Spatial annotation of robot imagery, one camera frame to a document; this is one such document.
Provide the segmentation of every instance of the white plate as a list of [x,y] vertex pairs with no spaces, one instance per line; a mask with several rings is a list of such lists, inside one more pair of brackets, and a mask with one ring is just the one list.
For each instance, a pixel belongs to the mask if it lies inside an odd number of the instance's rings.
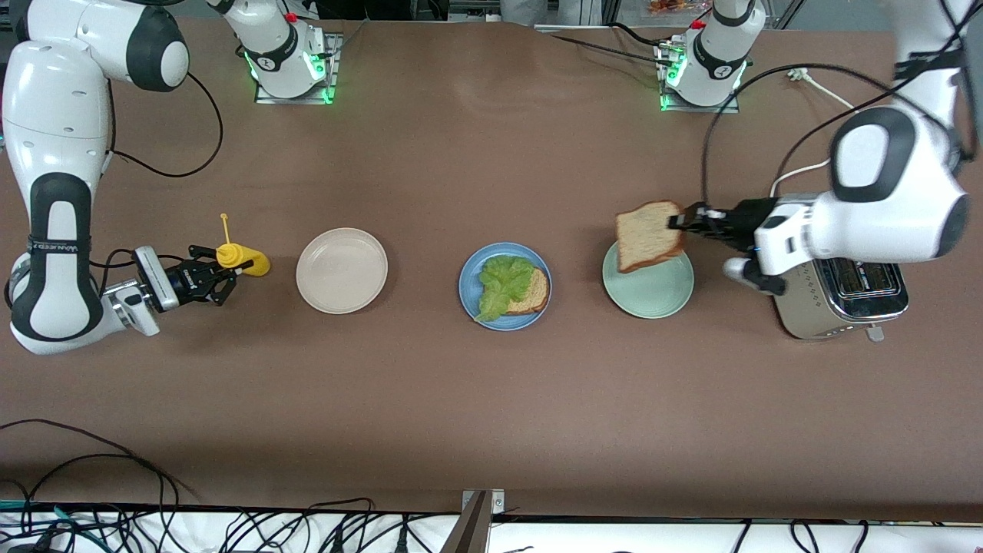
[[372,303],[388,274],[385,250],[374,236],[358,228],[335,228],[304,248],[297,288],[318,311],[344,315]]

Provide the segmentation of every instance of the lettuce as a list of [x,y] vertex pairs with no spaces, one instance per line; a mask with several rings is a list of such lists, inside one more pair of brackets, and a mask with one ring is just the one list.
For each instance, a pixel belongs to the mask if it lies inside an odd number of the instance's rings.
[[491,322],[508,311],[512,301],[522,301],[529,293],[533,280],[533,264],[526,258],[495,256],[485,262],[478,276],[485,285],[475,321]]

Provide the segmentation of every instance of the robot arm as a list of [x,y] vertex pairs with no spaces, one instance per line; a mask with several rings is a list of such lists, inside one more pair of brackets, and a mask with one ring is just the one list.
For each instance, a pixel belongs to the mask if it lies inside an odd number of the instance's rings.
[[[180,86],[189,56],[177,23],[159,6],[123,0],[25,1],[12,11],[25,14],[17,23],[22,42],[3,90],[5,142],[30,226],[8,288],[14,336],[34,353],[59,353],[126,328],[152,336],[152,311],[221,305],[252,261],[223,267],[213,250],[192,246],[191,259],[165,270],[144,246],[133,258],[139,278],[101,295],[89,272],[91,208],[110,155],[107,79],[155,92]],[[323,79],[323,64],[311,63],[322,34],[287,22],[274,0],[213,6],[242,38],[268,92],[291,97]]]
[[324,80],[324,33],[280,11],[275,0],[206,0],[242,41],[253,77],[270,94],[293,98]]
[[[971,0],[947,0],[961,20]],[[937,2],[894,0],[899,82],[910,60],[950,43],[952,25]],[[670,226],[723,239],[748,254],[724,271],[781,294],[781,274],[813,259],[914,263],[949,253],[962,235],[969,201],[954,178],[958,67],[919,74],[904,94],[939,120],[896,99],[854,114],[831,144],[832,190],[750,200],[734,210],[695,205]]]
[[88,269],[108,147],[106,79],[173,90],[188,50],[166,11],[119,0],[33,0],[26,23],[28,40],[7,68],[3,126],[30,227],[11,284],[11,330],[37,349],[115,328],[106,321],[111,301],[99,297]]
[[667,84],[694,105],[717,105],[740,79],[747,54],[765,27],[760,0],[717,0],[702,29],[684,35],[687,55]]

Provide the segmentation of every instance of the toaster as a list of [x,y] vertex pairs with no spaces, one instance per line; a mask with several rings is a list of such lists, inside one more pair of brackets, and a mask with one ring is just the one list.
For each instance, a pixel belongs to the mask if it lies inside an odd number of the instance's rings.
[[881,324],[908,308],[901,269],[894,264],[844,258],[817,259],[786,272],[785,294],[775,297],[781,323],[796,338],[827,339],[865,329],[882,341]]

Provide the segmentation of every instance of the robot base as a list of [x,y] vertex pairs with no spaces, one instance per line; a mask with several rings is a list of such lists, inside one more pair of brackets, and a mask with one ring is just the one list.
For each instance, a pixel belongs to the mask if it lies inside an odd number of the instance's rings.
[[[656,54],[656,59],[667,59],[672,61],[673,65],[659,66],[659,102],[662,106],[662,111],[690,111],[698,113],[716,113],[721,109],[722,104],[717,105],[695,105],[682,98],[679,92],[676,92],[668,83],[669,74],[673,71],[679,71],[681,65],[681,57],[686,55],[686,37],[682,34],[676,34],[669,41],[663,42],[658,46],[653,47],[653,51]],[[737,105],[737,98],[732,99],[726,107],[723,109],[723,113],[739,113],[740,109]]]
[[341,44],[344,35],[340,32],[318,33],[323,40],[323,54],[319,63],[324,64],[324,80],[314,85],[307,93],[293,98],[276,97],[256,85],[256,103],[276,103],[293,105],[325,105],[334,103],[334,90],[338,84],[338,65],[341,61]]

